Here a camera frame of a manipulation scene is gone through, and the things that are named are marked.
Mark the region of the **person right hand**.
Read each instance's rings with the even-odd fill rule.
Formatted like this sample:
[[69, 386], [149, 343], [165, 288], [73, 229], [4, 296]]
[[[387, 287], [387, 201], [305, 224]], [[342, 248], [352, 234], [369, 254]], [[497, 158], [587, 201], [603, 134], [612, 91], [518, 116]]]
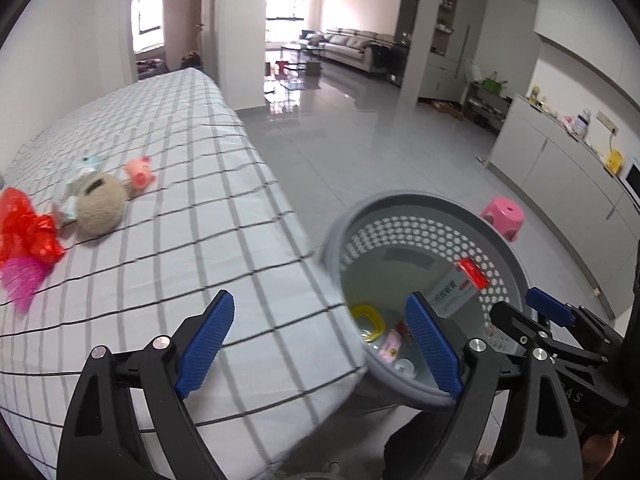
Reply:
[[620, 443], [620, 433], [594, 434], [582, 446], [582, 475], [585, 480], [593, 480], [612, 460]]

